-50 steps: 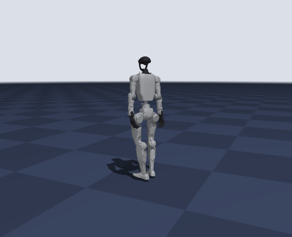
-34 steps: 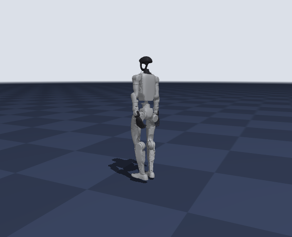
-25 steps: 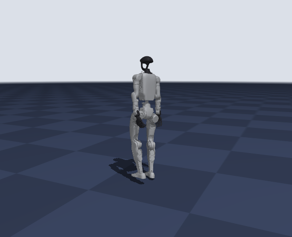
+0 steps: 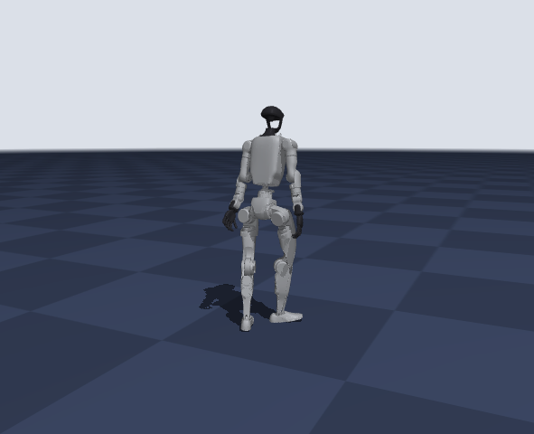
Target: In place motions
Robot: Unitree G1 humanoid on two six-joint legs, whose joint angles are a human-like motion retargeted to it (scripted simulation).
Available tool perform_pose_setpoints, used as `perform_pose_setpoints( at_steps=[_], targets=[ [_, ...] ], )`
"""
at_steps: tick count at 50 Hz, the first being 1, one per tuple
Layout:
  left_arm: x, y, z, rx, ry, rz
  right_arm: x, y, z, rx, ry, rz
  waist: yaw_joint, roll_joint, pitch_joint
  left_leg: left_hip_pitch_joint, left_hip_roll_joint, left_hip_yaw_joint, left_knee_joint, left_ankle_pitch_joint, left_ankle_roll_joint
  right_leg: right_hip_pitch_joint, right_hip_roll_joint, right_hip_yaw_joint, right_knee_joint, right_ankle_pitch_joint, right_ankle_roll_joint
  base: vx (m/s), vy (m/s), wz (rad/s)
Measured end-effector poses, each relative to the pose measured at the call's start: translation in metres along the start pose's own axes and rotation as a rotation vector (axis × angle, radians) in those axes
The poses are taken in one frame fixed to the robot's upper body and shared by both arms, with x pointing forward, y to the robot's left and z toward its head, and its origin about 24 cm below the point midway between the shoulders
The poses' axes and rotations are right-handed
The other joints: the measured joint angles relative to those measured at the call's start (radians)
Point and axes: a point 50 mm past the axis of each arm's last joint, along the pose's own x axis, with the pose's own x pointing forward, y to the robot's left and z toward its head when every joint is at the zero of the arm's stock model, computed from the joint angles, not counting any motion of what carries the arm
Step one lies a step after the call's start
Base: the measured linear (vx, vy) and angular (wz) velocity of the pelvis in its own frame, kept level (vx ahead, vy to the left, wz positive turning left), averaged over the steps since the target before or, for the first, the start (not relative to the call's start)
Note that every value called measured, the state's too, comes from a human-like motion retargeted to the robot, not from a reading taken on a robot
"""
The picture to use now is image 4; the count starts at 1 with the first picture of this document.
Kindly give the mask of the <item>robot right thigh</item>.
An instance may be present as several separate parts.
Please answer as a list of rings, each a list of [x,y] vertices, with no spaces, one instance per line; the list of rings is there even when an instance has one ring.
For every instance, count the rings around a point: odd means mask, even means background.
[[[278,226],[277,235],[280,247],[284,252],[284,256],[276,259],[274,262],[274,270],[276,271],[276,264],[280,261],[285,261],[290,270],[294,262],[296,250],[296,239],[293,239],[292,236],[295,234],[295,223],[292,213],[286,208],[274,205],[270,207],[269,215],[271,216],[271,222]]]

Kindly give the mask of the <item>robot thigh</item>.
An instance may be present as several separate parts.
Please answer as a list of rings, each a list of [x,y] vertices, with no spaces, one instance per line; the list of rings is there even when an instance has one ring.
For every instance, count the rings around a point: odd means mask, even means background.
[[[258,236],[258,219],[254,219],[250,215],[250,207],[245,207],[238,212],[238,219],[243,223],[243,228],[240,230],[242,236],[242,248],[244,272],[245,275],[256,273],[255,247],[256,237]]]
[[[292,236],[295,234],[295,223],[292,213],[286,208],[274,205],[270,207],[269,215],[271,216],[271,222],[278,226],[277,235],[280,247],[284,252],[284,256],[276,259],[274,262],[274,270],[276,271],[276,264],[280,261],[285,261],[290,270],[294,262],[296,250],[296,239],[293,239]]]

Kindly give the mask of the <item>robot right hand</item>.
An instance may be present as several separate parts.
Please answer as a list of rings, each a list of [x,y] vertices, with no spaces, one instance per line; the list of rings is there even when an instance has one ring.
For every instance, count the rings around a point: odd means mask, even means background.
[[[303,212],[301,212],[301,207],[299,204],[295,205],[295,215],[297,217],[297,231],[295,234],[293,234],[293,239],[296,239],[298,238],[301,233],[302,233],[302,228],[303,228]]]

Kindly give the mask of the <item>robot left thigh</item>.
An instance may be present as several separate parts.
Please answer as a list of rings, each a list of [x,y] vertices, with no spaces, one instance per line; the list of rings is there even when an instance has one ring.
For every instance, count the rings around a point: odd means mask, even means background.
[[[254,219],[250,215],[250,207],[245,207],[238,212],[238,219],[243,223],[243,228],[240,230],[242,236],[242,248],[244,272],[245,275],[256,273],[255,247],[256,237],[258,236],[258,219]]]

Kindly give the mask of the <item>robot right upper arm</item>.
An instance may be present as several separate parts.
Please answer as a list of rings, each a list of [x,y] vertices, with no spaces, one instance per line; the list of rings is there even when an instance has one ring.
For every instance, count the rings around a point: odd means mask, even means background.
[[[286,151],[286,180],[289,183],[295,182],[295,171],[297,165],[297,143],[289,138],[280,138],[281,147]]]

